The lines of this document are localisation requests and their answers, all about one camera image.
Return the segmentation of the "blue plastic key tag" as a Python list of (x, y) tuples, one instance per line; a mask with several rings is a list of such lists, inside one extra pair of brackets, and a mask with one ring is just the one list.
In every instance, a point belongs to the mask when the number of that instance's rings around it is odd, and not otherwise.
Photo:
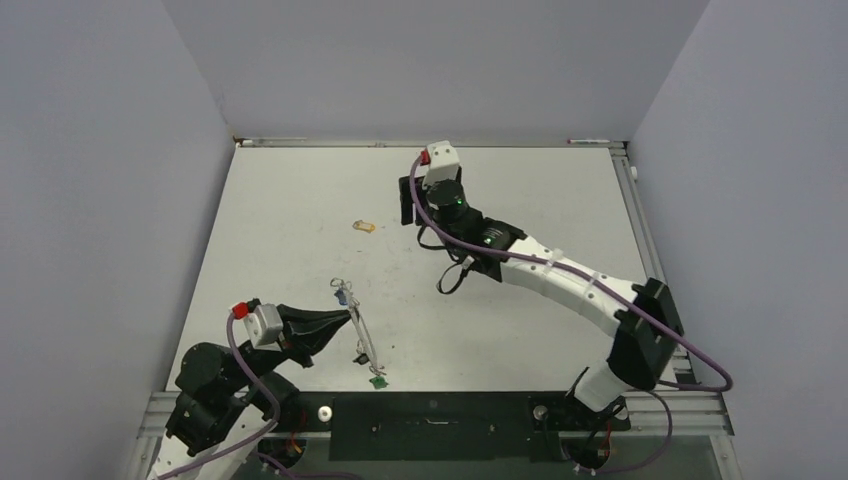
[(347, 294), (345, 293), (345, 291), (343, 289), (338, 289), (334, 293), (334, 295), (337, 298), (340, 305), (342, 305), (342, 306), (348, 306), (349, 305), (349, 300), (347, 298)]

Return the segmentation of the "yellow plastic key tag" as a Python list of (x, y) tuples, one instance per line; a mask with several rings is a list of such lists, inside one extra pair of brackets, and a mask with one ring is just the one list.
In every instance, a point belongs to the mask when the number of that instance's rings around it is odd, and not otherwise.
[(352, 228), (357, 231), (362, 231), (366, 233), (373, 233), (376, 230), (376, 226), (373, 223), (366, 222), (363, 220), (356, 220), (352, 224)]

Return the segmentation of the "green plastic key tag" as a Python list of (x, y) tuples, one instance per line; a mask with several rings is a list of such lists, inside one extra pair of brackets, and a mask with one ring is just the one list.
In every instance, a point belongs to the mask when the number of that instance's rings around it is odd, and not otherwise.
[(376, 390), (384, 389), (388, 386), (388, 382), (383, 376), (374, 376), (369, 379), (369, 382)]

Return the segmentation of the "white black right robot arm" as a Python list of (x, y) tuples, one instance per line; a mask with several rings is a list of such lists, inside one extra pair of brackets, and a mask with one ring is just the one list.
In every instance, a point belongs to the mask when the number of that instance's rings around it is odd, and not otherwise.
[(573, 425), (589, 428), (623, 392), (649, 391), (660, 383), (683, 335), (672, 293), (661, 280), (639, 284), (570, 260), (471, 207), (459, 179), (426, 187), (422, 178), (404, 176), (398, 189), (402, 224), (437, 226), (440, 249), (465, 274), (533, 291), (611, 338), (608, 356), (578, 377), (564, 403)]

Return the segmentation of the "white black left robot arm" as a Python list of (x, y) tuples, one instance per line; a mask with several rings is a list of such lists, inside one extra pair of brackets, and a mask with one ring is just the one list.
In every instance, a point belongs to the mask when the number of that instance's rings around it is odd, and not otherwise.
[(259, 299), (232, 306), (226, 344), (201, 342), (183, 355), (179, 394), (148, 478), (229, 479), (251, 453), (270, 453), (266, 434), (303, 432), (314, 411), (276, 369), (287, 361), (312, 367), (350, 319), (346, 309), (310, 311)]

